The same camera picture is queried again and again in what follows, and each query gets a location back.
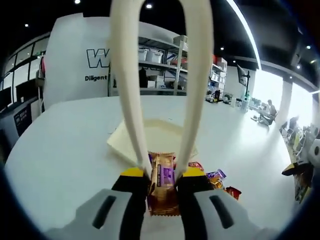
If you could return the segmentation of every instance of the ceiling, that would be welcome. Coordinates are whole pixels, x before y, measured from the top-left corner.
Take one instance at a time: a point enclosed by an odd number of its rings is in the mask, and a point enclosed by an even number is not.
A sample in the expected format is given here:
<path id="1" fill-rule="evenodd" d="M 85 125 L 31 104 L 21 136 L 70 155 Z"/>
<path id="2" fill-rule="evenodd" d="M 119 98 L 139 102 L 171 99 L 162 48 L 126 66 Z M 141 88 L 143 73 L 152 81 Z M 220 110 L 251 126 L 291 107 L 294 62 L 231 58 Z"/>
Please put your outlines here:
<path id="1" fill-rule="evenodd" d="M 153 4 L 153 8 L 142 7 L 142 22 L 186 34 L 184 13 L 178 0 L 148 2 Z M 318 86 L 320 58 L 316 49 L 319 49 L 320 42 L 316 39 L 320 40 L 320 36 L 316 36 L 318 31 L 312 28 L 312 23 L 317 19 L 311 14 L 315 7 L 310 4 L 306 6 L 311 9 L 307 15 L 301 10 L 301 1 L 298 0 L 287 0 L 285 4 L 282 1 L 281 5 L 278 0 L 236 2 L 252 31 L 261 60 L 292 69 Z M 109 16 L 110 4 L 110 0 L 81 0 L 80 4 L 75 4 L 74 0 L 30 0 L 19 2 L 19 5 L 16 1 L 6 2 L 5 8 L 1 8 L 6 9 L 8 15 L 2 14 L 0 19 L 4 42 L 0 48 L 0 61 L 3 63 L 27 41 L 50 32 L 57 18 L 74 13 L 83 13 L 85 17 Z M 214 53 L 226 58 L 240 56 L 255 59 L 246 31 L 227 1 L 211 0 L 211 5 Z M 254 69 L 257 65 L 253 63 L 250 67 Z"/>

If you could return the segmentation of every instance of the monitor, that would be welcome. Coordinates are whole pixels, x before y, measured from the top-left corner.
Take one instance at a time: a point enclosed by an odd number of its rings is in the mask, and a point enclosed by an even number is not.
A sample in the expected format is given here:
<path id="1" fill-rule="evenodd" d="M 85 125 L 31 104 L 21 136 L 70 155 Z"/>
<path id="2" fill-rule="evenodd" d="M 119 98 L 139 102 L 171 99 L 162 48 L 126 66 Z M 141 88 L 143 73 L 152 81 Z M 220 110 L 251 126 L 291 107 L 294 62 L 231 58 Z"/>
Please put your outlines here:
<path id="1" fill-rule="evenodd" d="M 11 87 L 0 91 L 0 110 L 6 108 L 11 102 Z"/>
<path id="2" fill-rule="evenodd" d="M 238 70 L 239 83 L 246 87 L 248 84 L 248 77 L 245 70 L 239 65 L 236 65 L 236 68 Z"/>
<path id="3" fill-rule="evenodd" d="M 15 89 L 17 101 L 20 101 L 22 97 L 24 98 L 24 101 L 27 101 L 38 96 L 36 79 L 25 81 L 24 83 L 17 85 Z"/>

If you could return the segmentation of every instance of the white table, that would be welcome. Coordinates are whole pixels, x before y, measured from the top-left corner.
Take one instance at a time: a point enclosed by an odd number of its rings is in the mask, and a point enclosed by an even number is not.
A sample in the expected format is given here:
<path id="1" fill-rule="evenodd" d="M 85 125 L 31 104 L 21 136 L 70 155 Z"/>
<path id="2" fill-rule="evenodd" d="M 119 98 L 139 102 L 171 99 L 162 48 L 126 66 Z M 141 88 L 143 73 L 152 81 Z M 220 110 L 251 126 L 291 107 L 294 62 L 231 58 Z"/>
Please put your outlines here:
<path id="1" fill-rule="evenodd" d="M 183 125 L 186 97 L 141 99 L 145 118 Z M 118 97 L 62 102 L 37 118 L 17 141 L 5 172 L 17 199 L 41 231 L 71 222 L 79 206 L 101 189 L 111 188 L 129 167 L 106 144 L 122 119 Z M 275 126 L 268 131 L 248 113 L 205 102 L 196 146 L 197 160 L 206 172 L 222 169 L 227 175 L 224 185 L 242 191 L 239 202 L 255 224 L 284 227 L 292 217 L 294 180 L 281 175 L 290 157 Z M 172 237 L 174 231 L 184 239 L 181 220 L 168 219 L 154 218 L 160 229 L 144 225 L 143 236 L 158 234 L 160 239 Z"/>

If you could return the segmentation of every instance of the person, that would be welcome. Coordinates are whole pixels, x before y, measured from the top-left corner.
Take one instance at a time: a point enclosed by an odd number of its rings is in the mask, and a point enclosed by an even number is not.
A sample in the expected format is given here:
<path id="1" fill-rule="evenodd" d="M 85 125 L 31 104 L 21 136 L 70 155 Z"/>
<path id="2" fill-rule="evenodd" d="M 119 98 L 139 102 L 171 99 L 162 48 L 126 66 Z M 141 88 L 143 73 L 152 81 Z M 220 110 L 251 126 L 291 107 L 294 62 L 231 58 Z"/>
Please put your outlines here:
<path id="1" fill-rule="evenodd" d="M 269 99 L 268 100 L 268 105 L 269 105 L 269 113 L 261 111 L 260 112 L 260 117 L 258 121 L 262 124 L 270 125 L 275 119 L 277 115 L 277 110 L 275 106 L 272 104 L 272 101 Z"/>

